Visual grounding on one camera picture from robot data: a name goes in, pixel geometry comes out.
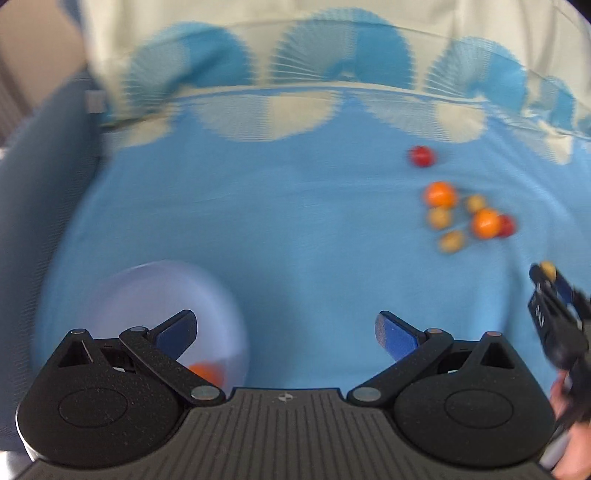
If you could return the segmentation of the person right hand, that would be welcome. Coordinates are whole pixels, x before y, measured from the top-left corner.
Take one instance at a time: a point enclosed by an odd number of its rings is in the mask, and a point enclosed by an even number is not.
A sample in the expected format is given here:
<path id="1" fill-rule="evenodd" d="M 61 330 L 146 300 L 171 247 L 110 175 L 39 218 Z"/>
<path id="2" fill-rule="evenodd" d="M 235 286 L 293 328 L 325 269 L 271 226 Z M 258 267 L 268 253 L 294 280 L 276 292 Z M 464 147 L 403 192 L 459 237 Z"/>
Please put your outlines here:
<path id="1" fill-rule="evenodd" d="M 568 372 L 561 370 L 550 390 L 550 404 L 557 417 L 561 416 L 568 406 L 563 387 Z M 570 440 L 561 460 L 553 469 L 553 476 L 561 480 L 585 480 L 590 477 L 590 425 L 574 424 L 569 430 Z"/>

